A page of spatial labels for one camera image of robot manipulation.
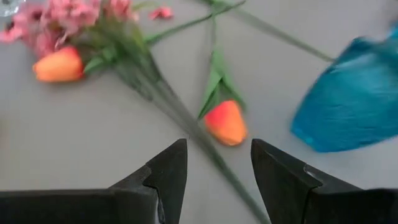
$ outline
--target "artificial tulip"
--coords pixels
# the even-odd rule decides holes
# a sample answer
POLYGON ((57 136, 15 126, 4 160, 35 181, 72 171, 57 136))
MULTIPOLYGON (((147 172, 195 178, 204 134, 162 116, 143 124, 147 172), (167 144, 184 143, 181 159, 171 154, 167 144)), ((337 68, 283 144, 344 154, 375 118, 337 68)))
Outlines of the artificial tulip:
POLYGON ((74 47, 64 47, 33 66, 36 79, 42 82, 76 81, 83 78, 83 69, 83 62, 74 47))
POLYGON ((217 140, 228 146, 243 142, 248 131, 237 102, 220 103, 205 115, 205 126, 217 140))

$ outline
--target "glass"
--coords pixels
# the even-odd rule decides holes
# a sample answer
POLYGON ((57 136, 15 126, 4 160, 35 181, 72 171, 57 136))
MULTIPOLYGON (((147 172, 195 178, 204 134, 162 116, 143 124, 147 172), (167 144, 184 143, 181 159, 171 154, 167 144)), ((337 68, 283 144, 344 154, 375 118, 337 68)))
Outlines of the glass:
POLYGON ((18 12, 19 6, 25 0, 1 0, 0 3, 0 16, 11 16, 18 12))
POLYGON ((355 39, 311 87, 291 130, 320 152, 398 134, 398 40, 355 39))

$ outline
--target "gray table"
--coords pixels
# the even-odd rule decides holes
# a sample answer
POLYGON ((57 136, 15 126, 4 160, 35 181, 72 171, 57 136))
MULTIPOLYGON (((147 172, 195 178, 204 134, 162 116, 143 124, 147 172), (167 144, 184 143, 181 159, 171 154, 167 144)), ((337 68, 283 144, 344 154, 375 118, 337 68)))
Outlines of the gray table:
MULTIPOLYGON (((144 21, 148 33, 208 12, 194 0, 170 0, 168 5, 175 19, 144 21)), ((398 16, 394 0, 249 0, 244 8, 333 56, 356 36, 384 33, 398 16)), ((262 138, 359 187, 398 187, 398 139, 320 154, 290 134, 295 109, 325 62, 244 25, 232 13, 219 22, 231 74, 248 103, 250 130, 240 147, 219 149, 263 208, 252 173, 251 138, 262 138)), ((153 48, 193 114, 207 78, 209 31, 205 22, 153 48)), ((48 85, 35 80, 30 69, 34 58, 22 44, 0 45, 0 56, 1 190, 108 187, 187 137, 112 75, 84 84, 48 85)), ((188 146, 180 223, 257 223, 196 145, 189 141, 188 146)))

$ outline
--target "black plastic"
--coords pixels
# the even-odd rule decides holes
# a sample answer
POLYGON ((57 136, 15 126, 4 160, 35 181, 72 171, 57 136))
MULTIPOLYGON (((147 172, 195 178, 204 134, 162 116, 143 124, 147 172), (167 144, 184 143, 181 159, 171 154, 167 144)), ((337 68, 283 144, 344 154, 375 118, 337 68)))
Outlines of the black plastic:
POLYGON ((257 185, 272 224, 398 223, 398 190, 362 190, 253 139, 257 185))
POLYGON ((108 189, 0 192, 0 223, 177 224, 186 180, 180 139, 108 189))

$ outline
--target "orange tulip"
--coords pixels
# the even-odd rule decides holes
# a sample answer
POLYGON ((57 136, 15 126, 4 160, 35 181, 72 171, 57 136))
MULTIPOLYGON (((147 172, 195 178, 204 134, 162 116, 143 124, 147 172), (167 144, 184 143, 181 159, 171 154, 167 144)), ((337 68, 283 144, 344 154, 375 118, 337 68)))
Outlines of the orange tulip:
POLYGON ((42 82, 70 82, 83 78, 83 62, 74 47, 65 47, 33 65, 36 79, 42 82))
POLYGON ((205 126, 221 143, 235 146, 248 133, 241 110, 234 100, 224 101, 205 115, 205 126))

